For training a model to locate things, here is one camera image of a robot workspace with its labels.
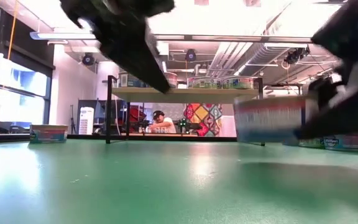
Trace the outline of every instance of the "pillar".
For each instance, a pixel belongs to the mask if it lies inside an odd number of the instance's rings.
[[[113,75],[118,78],[119,67],[114,62],[105,61],[98,63],[98,81],[96,82],[96,98],[99,100],[107,100],[107,82],[103,83],[103,81],[107,81],[108,75]]]

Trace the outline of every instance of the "wall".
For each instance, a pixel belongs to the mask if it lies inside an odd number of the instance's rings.
[[[55,46],[53,64],[56,69],[52,76],[49,124],[69,126],[71,125],[70,105],[73,105],[76,123],[78,100],[96,99],[97,76],[66,54],[63,45]]]

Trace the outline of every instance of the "speaker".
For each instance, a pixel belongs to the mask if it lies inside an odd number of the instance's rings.
[[[93,57],[92,53],[85,53],[84,57],[82,58],[82,63],[85,66],[91,66],[94,65],[95,63],[95,59]]]
[[[194,49],[188,49],[186,53],[186,61],[194,62],[196,60],[196,52]]]

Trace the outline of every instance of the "white t-shirt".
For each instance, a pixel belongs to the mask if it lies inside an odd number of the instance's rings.
[[[164,118],[163,122],[169,122],[169,123],[171,123],[171,126],[169,126],[167,128],[156,128],[158,133],[176,134],[177,130],[176,130],[175,125],[173,124],[173,121],[171,118]]]

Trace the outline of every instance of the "green table surface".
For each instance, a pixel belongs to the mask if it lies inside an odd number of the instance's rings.
[[[0,224],[358,223],[358,154],[267,144],[0,144]]]

